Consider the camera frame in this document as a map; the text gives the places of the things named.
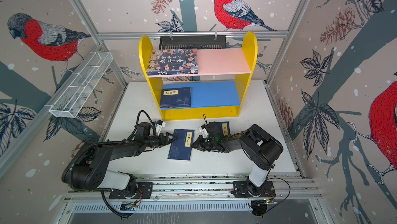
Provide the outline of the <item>illustrated colourful cover book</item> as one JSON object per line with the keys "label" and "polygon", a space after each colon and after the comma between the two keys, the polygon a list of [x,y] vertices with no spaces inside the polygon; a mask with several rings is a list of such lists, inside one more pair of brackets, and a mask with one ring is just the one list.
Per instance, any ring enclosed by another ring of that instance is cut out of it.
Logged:
{"label": "illustrated colourful cover book", "polygon": [[153,50],[146,72],[148,76],[198,74],[197,50]]}

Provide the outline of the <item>navy blue book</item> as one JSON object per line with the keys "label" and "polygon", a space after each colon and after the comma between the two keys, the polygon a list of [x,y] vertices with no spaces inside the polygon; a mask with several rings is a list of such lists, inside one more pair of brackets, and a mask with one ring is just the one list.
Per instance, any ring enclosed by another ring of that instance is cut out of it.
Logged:
{"label": "navy blue book", "polygon": [[190,161],[194,139],[194,130],[175,129],[173,135],[177,138],[171,143],[168,159],[177,161]]}
{"label": "navy blue book", "polygon": [[218,128],[222,131],[224,136],[228,136],[230,134],[230,124],[227,121],[224,122],[216,122]]}
{"label": "navy blue book", "polygon": [[191,88],[180,87],[163,89],[161,92],[160,108],[188,108],[191,107]]}

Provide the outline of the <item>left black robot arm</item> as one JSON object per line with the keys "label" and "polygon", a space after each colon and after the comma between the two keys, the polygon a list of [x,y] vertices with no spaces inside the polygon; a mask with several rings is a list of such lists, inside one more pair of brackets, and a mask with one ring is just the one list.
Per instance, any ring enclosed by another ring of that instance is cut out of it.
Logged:
{"label": "left black robot arm", "polygon": [[132,134],[120,141],[105,141],[83,145],[62,174],[62,182],[73,190],[121,190],[135,192],[132,174],[108,169],[111,161],[136,157],[146,151],[164,147],[177,140],[171,133],[159,133],[162,125],[143,122]]}

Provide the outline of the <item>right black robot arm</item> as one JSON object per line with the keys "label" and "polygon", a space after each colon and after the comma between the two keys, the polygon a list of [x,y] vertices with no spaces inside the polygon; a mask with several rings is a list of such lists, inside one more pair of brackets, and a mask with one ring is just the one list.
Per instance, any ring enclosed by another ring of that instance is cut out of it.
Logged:
{"label": "right black robot arm", "polygon": [[231,194],[236,198],[275,197],[273,183],[267,180],[284,148],[258,125],[253,124],[243,132],[225,135],[217,122],[210,122],[201,127],[201,134],[191,147],[202,152],[218,153],[242,150],[253,162],[253,168],[245,181],[233,182]]}

